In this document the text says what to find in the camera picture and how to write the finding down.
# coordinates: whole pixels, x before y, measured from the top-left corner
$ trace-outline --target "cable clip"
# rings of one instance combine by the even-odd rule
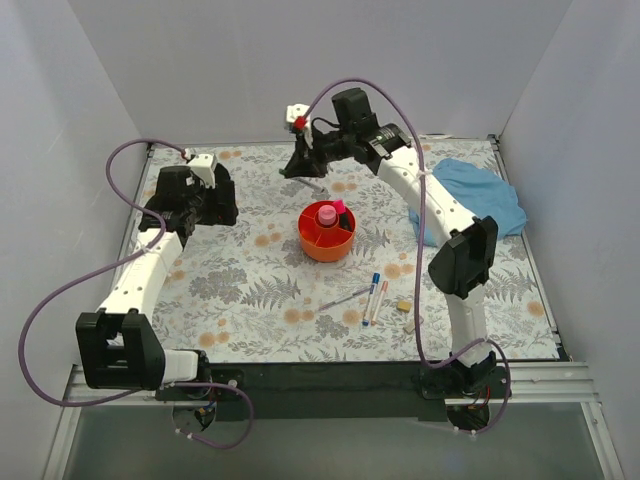
[[[134,252],[142,250],[143,253],[149,253],[152,249],[153,247],[149,247],[149,245],[147,245],[146,243],[142,243],[141,241],[136,240],[136,248]]]
[[[196,158],[196,151],[192,148],[185,148],[184,151],[180,154],[183,160],[189,162]]]

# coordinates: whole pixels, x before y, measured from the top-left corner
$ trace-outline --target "white marker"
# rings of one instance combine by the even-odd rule
[[[371,287],[369,289],[369,297],[367,298],[367,304],[364,307],[364,313],[362,314],[362,325],[365,327],[369,325],[369,320],[367,319],[367,312],[369,311],[369,305],[371,304],[371,300],[376,294],[376,290],[378,289],[378,282],[380,281],[380,274],[374,273],[373,279],[371,280]],[[373,314],[373,305],[371,305],[371,313]]]
[[[371,317],[372,324],[378,319],[378,314],[380,313],[380,307],[382,306],[382,300],[384,300],[384,296],[387,293],[388,286],[389,286],[389,282],[387,282],[386,280],[382,282],[382,289],[380,290],[380,295],[378,295],[378,303],[376,303],[376,311],[373,313],[373,317]]]

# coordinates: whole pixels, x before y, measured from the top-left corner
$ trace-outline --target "floral mat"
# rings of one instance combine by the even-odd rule
[[[424,143],[429,168],[447,157],[499,174],[491,144],[479,140]],[[160,293],[153,328],[166,348],[206,350],[213,362],[394,361],[418,359],[412,318],[396,310],[412,300],[416,237],[404,201],[353,160],[332,164],[318,193],[278,173],[291,144],[199,148],[215,152],[236,182],[234,227],[197,227]],[[142,198],[176,152],[154,151]],[[301,250],[296,230],[309,204],[342,198],[358,219],[351,253],[319,264]],[[451,328],[444,297],[426,273],[435,249],[425,248],[420,313],[425,352],[446,358]],[[361,325],[366,295],[317,312],[320,305],[366,286],[373,272],[389,281],[376,325]],[[487,328],[511,359],[557,358],[540,286],[520,237],[498,242],[486,286]]]

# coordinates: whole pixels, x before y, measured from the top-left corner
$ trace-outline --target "black bracket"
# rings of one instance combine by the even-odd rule
[[[124,346],[108,340],[122,333]],[[82,313],[76,322],[82,367],[90,388],[155,390],[164,376],[165,357],[146,315],[104,311]]]
[[[487,386],[491,388],[493,398],[500,398],[506,393],[505,379],[504,367],[496,366],[496,355],[491,352],[471,368],[457,360],[437,370],[423,368],[420,372],[420,388],[422,396],[429,400],[475,394]]]
[[[444,422],[445,399],[464,397],[460,382],[447,383],[454,372],[458,375],[453,365],[441,370],[426,369],[419,362],[236,363],[209,367],[214,382],[231,383],[249,395],[259,419],[404,417]],[[506,390],[501,383],[504,369],[489,364],[486,367],[492,370],[484,377],[489,383],[482,386],[489,385],[491,397],[500,398]],[[156,400],[186,401],[189,394],[186,389],[165,388],[156,392]],[[214,395],[219,406],[217,421],[246,419],[246,406],[238,395],[223,389],[215,389]]]
[[[491,217],[474,218],[462,232],[451,232],[429,264],[429,276],[443,293],[467,298],[469,291],[489,280],[498,240],[498,224]]]

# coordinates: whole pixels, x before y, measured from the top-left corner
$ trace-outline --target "gray wall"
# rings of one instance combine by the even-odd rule
[[[70,3],[141,133],[211,143],[289,139],[285,106],[353,75],[423,133],[498,133],[570,0]]]
[[[640,478],[640,5],[576,0],[507,128],[560,333],[586,359],[627,478]]]
[[[46,294],[117,255],[128,209],[110,192],[104,162],[137,131],[66,0],[0,2],[0,45],[0,477],[35,479],[60,409],[22,379],[18,334]],[[117,165],[127,192],[142,159],[129,152]],[[28,339],[36,379],[58,398],[77,356],[75,320],[109,281],[54,302]]]

